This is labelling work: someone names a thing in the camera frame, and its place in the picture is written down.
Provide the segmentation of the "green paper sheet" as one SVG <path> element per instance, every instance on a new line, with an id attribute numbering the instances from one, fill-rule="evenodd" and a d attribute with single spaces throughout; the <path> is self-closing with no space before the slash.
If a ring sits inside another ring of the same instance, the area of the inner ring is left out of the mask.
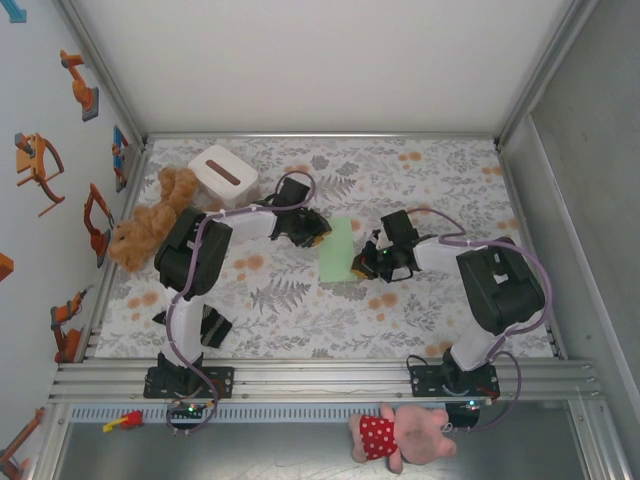
<path id="1" fill-rule="evenodd" d="M 347 217 L 333 217 L 329 219 L 329 225 L 331 232 L 317 247 L 319 281 L 356 281 L 358 277 L 351 271 L 356 256 L 351 220 Z"/>

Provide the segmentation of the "floral patterned table mat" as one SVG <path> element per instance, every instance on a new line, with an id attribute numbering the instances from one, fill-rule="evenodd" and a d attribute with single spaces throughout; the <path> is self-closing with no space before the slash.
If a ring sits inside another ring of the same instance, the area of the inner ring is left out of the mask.
<path id="1" fill-rule="evenodd" d="M 315 181 L 313 207 L 327 219 L 349 218 L 356 248 L 383 216 L 404 208 L 423 235 L 458 227 L 472 239 L 519 235 L 489 140 L 257 138 L 222 146 L 258 172 L 262 195 L 286 172 Z M 232 246 L 207 301 L 232 323 L 208 357 L 437 357 L 472 320 L 457 274 L 321 283 L 317 251 L 286 238 Z"/>

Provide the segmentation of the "white tissue box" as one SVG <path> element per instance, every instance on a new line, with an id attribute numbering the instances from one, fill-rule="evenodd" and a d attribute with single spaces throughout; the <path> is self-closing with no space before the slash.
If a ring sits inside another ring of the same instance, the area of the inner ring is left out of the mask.
<path id="1" fill-rule="evenodd" d="M 204 191 L 225 209 L 245 207 L 259 197 L 258 172 L 220 145 L 204 150 L 188 168 Z"/>

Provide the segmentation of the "brown teddy bear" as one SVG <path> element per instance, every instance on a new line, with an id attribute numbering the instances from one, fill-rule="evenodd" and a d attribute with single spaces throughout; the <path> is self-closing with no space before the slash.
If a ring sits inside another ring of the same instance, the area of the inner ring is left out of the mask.
<path id="1" fill-rule="evenodd" d="M 155 255 L 176 224 L 180 214 L 193 200 L 198 186 L 189 168 L 165 167 L 158 173 L 160 201 L 151 206 L 137 206 L 130 219 L 119 222 L 108 254 L 128 273 L 141 270 Z"/>

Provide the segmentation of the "black white striped sock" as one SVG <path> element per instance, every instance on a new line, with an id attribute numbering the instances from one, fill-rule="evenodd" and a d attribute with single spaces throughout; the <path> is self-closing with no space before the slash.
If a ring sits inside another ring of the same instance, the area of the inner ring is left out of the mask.
<path id="1" fill-rule="evenodd" d="M 232 323 L 209 305 L 186 305 L 171 315 L 171 338 L 182 352 L 199 351 L 199 345 L 218 348 L 232 328 Z"/>

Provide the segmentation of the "pink pig plush toy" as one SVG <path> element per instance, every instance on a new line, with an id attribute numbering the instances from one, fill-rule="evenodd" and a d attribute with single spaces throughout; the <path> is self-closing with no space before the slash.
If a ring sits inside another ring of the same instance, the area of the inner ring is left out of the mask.
<path id="1" fill-rule="evenodd" d="M 353 440 L 352 458 L 357 463 L 385 459 L 394 474 L 401 474 L 404 463 L 427 465 L 457 454 L 456 443 L 445 436 L 449 425 L 443 409 L 418 405 L 393 408 L 380 405 L 377 415 L 353 414 L 348 422 Z"/>

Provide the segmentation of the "small red yellow toy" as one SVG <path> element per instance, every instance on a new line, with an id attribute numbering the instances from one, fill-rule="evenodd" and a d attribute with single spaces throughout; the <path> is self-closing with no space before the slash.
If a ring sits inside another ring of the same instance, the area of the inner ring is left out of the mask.
<path id="1" fill-rule="evenodd" d="M 120 428 L 121 430 L 130 430 L 141 427 L 143 425 L 143 412 L 141 410 L 134 410 L 122 415 L 116 420 L 105 424 L 102 427 L 102 431 L 104 433 L 109 433 L 115 428 Z"/>

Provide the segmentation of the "orange grey gripper sticker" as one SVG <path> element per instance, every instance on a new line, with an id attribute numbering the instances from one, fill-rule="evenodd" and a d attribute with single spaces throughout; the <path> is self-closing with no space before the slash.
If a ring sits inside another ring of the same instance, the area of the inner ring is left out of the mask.
<path id="1" fill-rule="evenodd" d="M 19 132 L 14 136 L 16 151 L 16 172 L 27 172 L 28 176 L 17 182 L 20 187 L 30 181 L 35 182 L 45 193 L 51 204 L 42 210 L 38 216 L 42 217 L 65 200 L 64 196 L 56 195 L 50 188 L 49 182 L 65 172 L 62 159 L 53 144 L 39 133 L 24 135 Z M 57 171 L 49 175 L 46 173 L 45 155 L 50 154 L 56 164 Z"/>

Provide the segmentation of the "thin aluminium frame rail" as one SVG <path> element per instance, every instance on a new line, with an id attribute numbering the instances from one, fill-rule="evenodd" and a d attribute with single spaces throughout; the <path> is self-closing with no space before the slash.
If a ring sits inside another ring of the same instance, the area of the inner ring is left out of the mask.
<path id="1" fill-rule="evenodd" d="M 151 132 L 146 141 L 174 139 L 257 139 L 257 138 L 304 138 L 304 139 L 412 139 L 412 140 L 490 140 L 495 136 L 486 132 Z"/>

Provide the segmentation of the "wide aluminium frame rail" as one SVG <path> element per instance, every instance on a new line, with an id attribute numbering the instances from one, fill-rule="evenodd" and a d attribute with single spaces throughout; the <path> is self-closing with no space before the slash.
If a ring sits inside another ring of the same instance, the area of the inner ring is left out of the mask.
<path id="1" fill-rule="evenodd" d="M 149 359 L 90 358 L 64 364 L 55 374 L 48 403 L 143 402 Z M 234 369 L 235 403 L 401 401 L 411 399 L 402 360 L 207 359 L 207 367 Z M 605 390 L 586 361 L 523 358 L 495 361 L 501 397 L 524 401 L 602 399 Z"/>

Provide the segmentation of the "aluminium side rail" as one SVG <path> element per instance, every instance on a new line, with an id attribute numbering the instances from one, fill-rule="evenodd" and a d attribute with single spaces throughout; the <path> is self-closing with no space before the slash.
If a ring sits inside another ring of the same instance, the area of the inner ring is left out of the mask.
<path id="1" fill-rule="evenodd" d="M 128 187 L 126 188 L 126 196 L 122 212 L 118 217 L 119 220 L 128 218 L 131 215 L 133 208 L 136 206 L 148 159 L 149 154 L 146 151 L 146 145 L 143 144 L 142 147 L 136 151 L 136 155 L 134 157 L 135 162 L 131 170 Z M 104 268 L 99 270 L 101 280 L 95 295 L 91 316 L 83 325 L 78 348 L 74 357 L 75 363 L 82 363 L 86 358 L 95 356 L 96 345 L 100 338 L 114 280 L 118 272 L 118 266 L 109 258 L 109 256 L 106 256 L 105 259 L 106 262 L 104 264 Z"/>
<path id="2" fill-rule="evenodd" d="M 498 141 L 494 141 L 494 147 L 496 149 L 500 166 L 503 170 L 506 189 L 510 198 L 510 201 L 513 203 L 514 208 L 514 216 L 516 218 L 518 224 L 518 230 L 520 233 L 521 242 L 524 248 L 526 248 L 536 259 L 538 259 L 538 255 L 528 228 L 528 223 L 526 219 L 526 214 L 523 210 L 523 206 L 520 200 L 520 195 L 516 186 L 516 182 L 511 173 L 510 167 L 507 163 L 507 160 L 503 153 L 503 148 L 499 145 Z M 547 305 L 550 307 L 549 314 L 545 317 L 545 329 L 547 332 L 549 344 L 553 355 L 557 357 L 559 360 L 566 360 L 566 350 L 565 345 L 562 339 L 562 336 L 559 331 L 558 324 L 556 322 L 556 318 L 553 311 L 553 303 L 547 302 Z"/>

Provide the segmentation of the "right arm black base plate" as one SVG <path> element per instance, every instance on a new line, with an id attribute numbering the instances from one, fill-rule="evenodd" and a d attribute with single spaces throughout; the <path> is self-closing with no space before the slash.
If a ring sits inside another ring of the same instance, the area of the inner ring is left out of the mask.
<path id="1" fill-rule="evenodd" d="M 496 369 L 488 364 L 467 372 L 449 365 L 413 365 L 409 374 L 414 397 L 500 396 Z"/>

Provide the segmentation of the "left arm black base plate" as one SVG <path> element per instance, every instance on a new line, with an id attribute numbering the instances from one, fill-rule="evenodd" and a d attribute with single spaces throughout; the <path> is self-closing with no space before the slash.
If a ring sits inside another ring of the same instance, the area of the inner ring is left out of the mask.
<path id="1" fill-rule="evenodd" d="M 215 388 L 219 399 L 232 396 L 235 373 L 232 367 L 203 367 L 201 371 Z M 143 397 L 146 399 L 212 398 L 213 393 L 203 378 L 190 369 L 156 366 L 147 371 Z"/>

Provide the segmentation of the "aluminium frame post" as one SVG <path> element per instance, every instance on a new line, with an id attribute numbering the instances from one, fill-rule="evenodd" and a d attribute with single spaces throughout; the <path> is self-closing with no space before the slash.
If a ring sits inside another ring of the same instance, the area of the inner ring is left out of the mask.
<path id="1" fill-rule="evenodd" d="M 123 95 L 109 63 L 106 61 L 99 43 L 92 35 L 88 20 L 75 0 L 51 0 L 59 16 L 65 23 L 69 33 L 79 46 L 81 54 L 89 61 L 90 69 L 94 72 L 96 80 L 106 90 L 114 110 L 119 115 L 133 140 L 144 147 L 147 133 L 141 128 L 140 122 L 135 118 L 133 109 Z"/>
<path id="2" fill-rule="evenodd" d="M 520 122 L 537 104 L 539 97 L 544 93 L 599 3 L 600 0 L 570 1 L 531 77 L 525 83 L 521 94 L 508 114 L 500 134 L 494 139 L 498 151 L 501 151 L 507 144 Z"/>

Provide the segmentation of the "blue wall sticker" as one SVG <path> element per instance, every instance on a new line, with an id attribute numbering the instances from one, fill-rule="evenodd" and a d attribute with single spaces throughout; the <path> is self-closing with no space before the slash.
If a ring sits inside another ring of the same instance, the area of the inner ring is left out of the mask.
<path id="1" fill-rule="evenodd" d="M 26 23 L 27 11 L 21 8 L 16 0 L 0 0 L 0 5 L 6 11 L 10 23 Z"/>

